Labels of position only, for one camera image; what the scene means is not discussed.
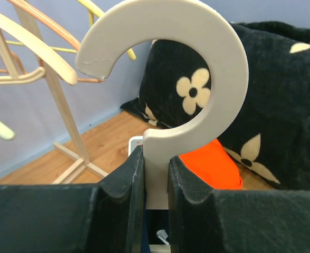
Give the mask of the yellow hanger with metal hook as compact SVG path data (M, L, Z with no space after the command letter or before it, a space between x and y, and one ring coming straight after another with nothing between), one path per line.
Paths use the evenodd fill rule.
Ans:
M38 10L36 7L31 5L28 1L8 1L14 7L19 8L19 10L24 11L25 14L28 14L40 21L50 30L54 31L59 37L68 42L73 49L63 48L63 47L53 47L51 49L67 52L67 53L76 53L79 50L80 42L66 29L64 29L61 25L59 25L56 21L52 20L49 16L44 14L42 11ZM88 17L89 17L89 26L93 26L95 23L95 17L101 18L105 12L101 10L97 5L95 5L92 1L78 1L84 8L87 9Z

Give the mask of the orange t shirt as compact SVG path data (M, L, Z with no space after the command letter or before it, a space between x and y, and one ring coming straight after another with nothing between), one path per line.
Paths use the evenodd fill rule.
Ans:
M179 157L189 170L214 189L243 188L243 180L237 165L217 139Z

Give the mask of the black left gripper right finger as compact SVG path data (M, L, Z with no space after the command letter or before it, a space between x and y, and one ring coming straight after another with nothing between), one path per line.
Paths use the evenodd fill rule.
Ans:
M310 191L217 190L169 163L172 252L310 252Z

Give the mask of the pink hanger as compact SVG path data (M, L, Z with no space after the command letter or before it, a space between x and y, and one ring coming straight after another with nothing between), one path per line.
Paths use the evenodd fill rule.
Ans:
M9 73L8 76L0 76L0 85L10 84L27 84L41 79L45 76L45 68L38 67L31 73L20 74L17 65L14 61L13 54L4 39L3 33L0 29L0 56Z

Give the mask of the orange hanger with metal hook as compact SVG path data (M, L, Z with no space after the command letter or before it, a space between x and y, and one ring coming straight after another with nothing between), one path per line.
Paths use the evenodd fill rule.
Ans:
M66 29L67 26L69 26L72 29L72 31L86 32L90 28L87 9L84 8L84 6L82 6L81 4L78 4L78 6L75 7L74 9L70 9L73 1L37 1L37 3L42 4L43 7L45 7L45 10L48 13L53 14L54 17L61 18L62 19L61 23L59 23L58 20L56 20L56 22L59 25L61 25L64 29ZM15 10L15 7L10 2L8 6L5 6L5 1L0 1L0 8L5 11ZM19 17L17 14L16 16L9 16L8 18L11 20L14 20L15 22L19 20ZM40 21L36 20L36 22L37 22L38 28L40 29L41 35L45 35L45 38L47 39L46 43L49 47L53 46L53 47L68 48L71 50L73 49L73 47L68 42L66 42L64 39L59 37L54 31L50 30ZM14 52L12 52L12 54L13 54L14 61L17 65L17 68L20 74L31 73L31 72L25 71L23 64L20 58L18 57L18 55L15 54ZM0 68L0 73L3 73L7 76L9 75L6 67L4 69Z

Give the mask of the navy blue t shirt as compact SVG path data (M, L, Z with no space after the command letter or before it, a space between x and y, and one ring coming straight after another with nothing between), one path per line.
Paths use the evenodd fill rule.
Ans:
M150 245L170 245L169 234L169 210L143 210L142 253L151 253Z

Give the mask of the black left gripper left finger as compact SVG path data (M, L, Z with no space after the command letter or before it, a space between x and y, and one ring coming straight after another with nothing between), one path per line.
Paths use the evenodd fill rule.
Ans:
M0 185L0 252L140 252L143 152L98 183Z

